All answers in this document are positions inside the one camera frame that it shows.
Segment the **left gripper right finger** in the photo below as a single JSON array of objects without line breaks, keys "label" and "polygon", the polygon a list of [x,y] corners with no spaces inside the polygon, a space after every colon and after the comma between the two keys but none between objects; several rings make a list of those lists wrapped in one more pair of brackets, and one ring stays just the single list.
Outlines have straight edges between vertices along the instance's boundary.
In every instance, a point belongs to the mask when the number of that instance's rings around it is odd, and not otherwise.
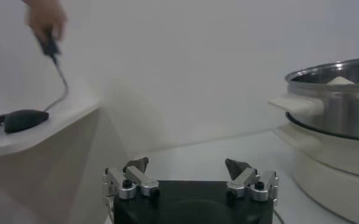
[{"label": "left gripper right finger", "polygon": [[249,197],[253,201],[277,202],[279,177],[275,171],[267,170],[261,174],[250,164],[227,158],[225,165],[231,180],[227,182],[227,199]]}]

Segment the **person's bare hand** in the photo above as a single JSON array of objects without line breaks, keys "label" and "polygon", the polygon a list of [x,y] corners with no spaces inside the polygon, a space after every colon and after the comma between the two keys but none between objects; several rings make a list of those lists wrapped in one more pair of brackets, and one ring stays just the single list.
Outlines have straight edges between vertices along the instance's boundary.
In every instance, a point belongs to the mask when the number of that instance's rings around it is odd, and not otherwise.
[{"label": "person's bare hand", "polygon": [[46,41],[46,29],[52,27],[52,36],[62,41],[67,22],[66,12],[59,0],[22,0],[27,5],[26,24],[40,40]]}]

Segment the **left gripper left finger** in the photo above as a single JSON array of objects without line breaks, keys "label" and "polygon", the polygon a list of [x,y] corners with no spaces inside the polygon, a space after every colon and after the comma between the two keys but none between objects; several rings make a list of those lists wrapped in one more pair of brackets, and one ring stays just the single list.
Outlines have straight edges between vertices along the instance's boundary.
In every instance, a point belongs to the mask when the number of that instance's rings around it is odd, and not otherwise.
[{"label": "left gripper left finger", "polygon": [[159,182],[145,175],[148,164],[148,157],[143,157],[129,161],[121,170],[115,167],[106,168],[102,174],[103,196],[131,200],[136,197],[137,189],[145,197],[159,195]]}]

